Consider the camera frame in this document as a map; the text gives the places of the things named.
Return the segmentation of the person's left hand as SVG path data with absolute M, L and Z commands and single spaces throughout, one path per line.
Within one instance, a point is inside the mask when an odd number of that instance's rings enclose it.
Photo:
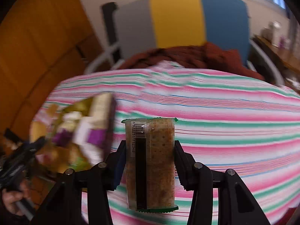
M 3 203 L 6 209 L 12 214 L 23 216 L 24 213 L 16 206 L 16 202 L 22 199 L 29 199 L 29 186 L 27 180 L 23 179 L 19 186 L 20 191 L 2 191 Z

